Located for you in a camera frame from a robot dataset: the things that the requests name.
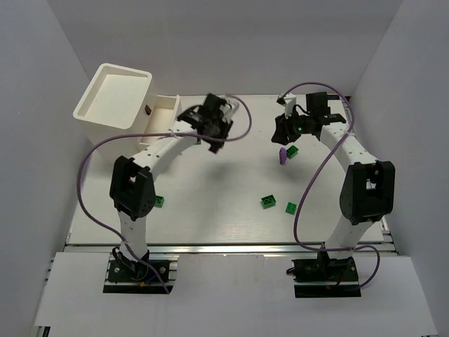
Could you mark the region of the white drawer cabinet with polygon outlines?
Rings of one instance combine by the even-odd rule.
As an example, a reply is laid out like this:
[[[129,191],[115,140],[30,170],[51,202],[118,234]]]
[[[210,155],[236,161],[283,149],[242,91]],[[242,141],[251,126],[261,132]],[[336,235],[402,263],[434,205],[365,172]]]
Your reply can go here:
[[[145,106],[152,109],[147,115]],[[123,134],[165,133],[182,111],[179,95],[159,95],[151,73],[103,63],[73,117],[93,145]]]

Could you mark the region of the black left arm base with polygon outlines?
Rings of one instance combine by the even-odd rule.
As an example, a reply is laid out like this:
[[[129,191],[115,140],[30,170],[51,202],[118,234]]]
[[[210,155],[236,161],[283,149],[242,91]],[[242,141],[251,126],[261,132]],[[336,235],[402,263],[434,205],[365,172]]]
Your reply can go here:
[[[170,260],[147,260],[159,274],[134,260],[128,260],[119,251],[112,249],[112,257],[107,265],[103,293],[115,294],[169,294],[174,286],[176,265]]]

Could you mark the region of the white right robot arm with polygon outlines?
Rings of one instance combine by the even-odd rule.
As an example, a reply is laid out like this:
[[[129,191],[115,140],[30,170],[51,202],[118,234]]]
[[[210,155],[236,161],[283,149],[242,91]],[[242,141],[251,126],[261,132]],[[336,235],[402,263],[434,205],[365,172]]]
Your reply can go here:
[[[313,135],[344,169],[339,197],[341,217],[319,251],[331,260],[346,260],[373,223],[391,213],[396,169],[360,144],[347,120],[331,111],[327,93],[308,94],[305,108],[291,93],[279,96],[277,103],[284,111],[275,119],[273,143],[288,145],[303,135]]]

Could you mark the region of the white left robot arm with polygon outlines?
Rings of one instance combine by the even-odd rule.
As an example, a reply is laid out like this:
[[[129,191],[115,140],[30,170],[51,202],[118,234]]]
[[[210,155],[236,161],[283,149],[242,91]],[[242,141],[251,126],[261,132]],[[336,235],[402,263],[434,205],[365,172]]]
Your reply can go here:
[[[124,237],[119,258],[137,262],[148,259],[146,217],[156,206],[154,181],[183,151],[197,143],[197,136],[209,140],[209,150],[218,152],[229,135],[232,117],[239,107],[235,100],[208,94],[203,104],[190,107],[170,126],[168,135],[154,140],[131,158],[119,157],[114,163],[109,195],[114,202]]]

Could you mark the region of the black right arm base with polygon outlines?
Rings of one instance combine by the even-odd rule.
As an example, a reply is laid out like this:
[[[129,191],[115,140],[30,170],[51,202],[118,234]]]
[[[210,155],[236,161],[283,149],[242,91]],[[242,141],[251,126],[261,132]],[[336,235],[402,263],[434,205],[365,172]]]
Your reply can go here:
[[[352,257],[337,260],[320,252],[316,258],[292,260],[296,298],[360,298],[358,272]]]

